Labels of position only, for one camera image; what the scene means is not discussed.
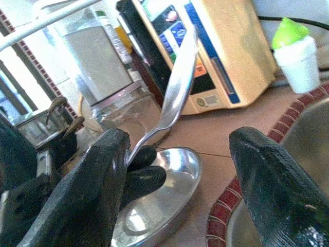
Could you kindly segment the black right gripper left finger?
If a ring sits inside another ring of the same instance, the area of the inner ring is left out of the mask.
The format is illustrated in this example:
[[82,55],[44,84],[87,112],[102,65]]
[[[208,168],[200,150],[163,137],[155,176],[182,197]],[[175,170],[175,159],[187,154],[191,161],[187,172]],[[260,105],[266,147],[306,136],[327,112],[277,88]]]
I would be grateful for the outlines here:
[[100,135],[59,181],[17,247],[110,247],[129,150],[126,132]]

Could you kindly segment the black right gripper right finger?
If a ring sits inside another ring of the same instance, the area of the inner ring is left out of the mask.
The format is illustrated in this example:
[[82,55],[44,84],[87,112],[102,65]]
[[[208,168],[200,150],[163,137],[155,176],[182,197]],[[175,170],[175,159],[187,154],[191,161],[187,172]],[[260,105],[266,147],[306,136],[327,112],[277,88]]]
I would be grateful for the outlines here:
[[329,195],[284,147],[241,127],[230,133],[229,149],[264,247],[329,247]]

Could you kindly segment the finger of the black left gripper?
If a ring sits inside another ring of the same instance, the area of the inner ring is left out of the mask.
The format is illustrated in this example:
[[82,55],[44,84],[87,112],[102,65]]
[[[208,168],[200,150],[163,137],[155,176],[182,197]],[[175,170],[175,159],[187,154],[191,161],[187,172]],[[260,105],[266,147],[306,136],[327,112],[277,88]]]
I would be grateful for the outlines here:
[[128,166],[128,171],[135,171],[150,166],[155,160],[157,151],[153,146],[142,146],[132,162]]
[[158,190],[167,178],[164,168],[150,166],[139,170],[131,171],[126,176],[121,206],[147,196]]

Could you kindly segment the steel spoon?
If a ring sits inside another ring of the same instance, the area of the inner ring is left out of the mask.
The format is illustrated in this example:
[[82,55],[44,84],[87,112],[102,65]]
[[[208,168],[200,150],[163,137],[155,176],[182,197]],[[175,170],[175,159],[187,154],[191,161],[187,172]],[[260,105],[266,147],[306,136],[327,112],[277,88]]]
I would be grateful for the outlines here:
[[197,28],[193,25],[188,28],[172,67],[160,119],[136,144],[127,160],[128,165],[149,139],[158,132],[170,129],[179,119],[193,86],[197,52]]

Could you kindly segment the round steel plate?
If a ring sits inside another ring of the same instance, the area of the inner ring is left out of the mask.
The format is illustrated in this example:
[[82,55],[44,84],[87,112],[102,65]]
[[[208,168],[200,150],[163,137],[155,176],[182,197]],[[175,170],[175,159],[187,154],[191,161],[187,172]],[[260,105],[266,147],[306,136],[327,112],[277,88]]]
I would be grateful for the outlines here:
[[164,149],[152,165],[166,171],[166,180],[119,212],[111,247],[159,247],[185,220],[202,177],[200,156],[187,147]]

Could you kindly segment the glass jar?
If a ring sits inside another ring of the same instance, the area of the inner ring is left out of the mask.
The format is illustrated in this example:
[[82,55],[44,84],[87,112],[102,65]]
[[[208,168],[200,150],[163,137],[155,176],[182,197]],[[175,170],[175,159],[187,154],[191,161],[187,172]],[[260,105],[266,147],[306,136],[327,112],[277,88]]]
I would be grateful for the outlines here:
[[118,128],[130,136],[131,148],[160,119],[161,107],[141,82],[134,82],[92,107],[94,118],[103,130]]

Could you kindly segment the stainless steel sink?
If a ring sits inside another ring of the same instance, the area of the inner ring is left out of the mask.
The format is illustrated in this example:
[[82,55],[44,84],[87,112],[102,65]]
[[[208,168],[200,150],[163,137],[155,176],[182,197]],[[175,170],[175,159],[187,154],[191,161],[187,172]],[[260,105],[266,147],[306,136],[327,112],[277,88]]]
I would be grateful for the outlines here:
[[[329,195],[329,98],[308,106],[277,142]],[[228,247],[264,247],[241,199],[228,223]]]

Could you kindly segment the small white bottle green nozzle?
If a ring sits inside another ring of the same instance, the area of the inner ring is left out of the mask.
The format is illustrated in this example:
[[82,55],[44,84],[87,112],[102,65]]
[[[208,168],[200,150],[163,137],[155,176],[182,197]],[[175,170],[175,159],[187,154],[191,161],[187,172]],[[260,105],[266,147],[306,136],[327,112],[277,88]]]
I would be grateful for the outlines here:
[[277,65],[296,94],[320,86],[317,45],[306,26],[282,18],[272,39],[272,49]]

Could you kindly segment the beige water ionizer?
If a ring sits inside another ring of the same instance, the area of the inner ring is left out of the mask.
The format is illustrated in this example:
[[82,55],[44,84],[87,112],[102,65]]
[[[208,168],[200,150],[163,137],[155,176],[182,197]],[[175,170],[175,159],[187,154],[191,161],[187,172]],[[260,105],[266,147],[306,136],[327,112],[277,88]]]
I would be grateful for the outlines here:
[[116,9],[161,92],[186,32],[196,28],[184,115],[246,107],[274,80],[276,64],[251,0],[118,0]]

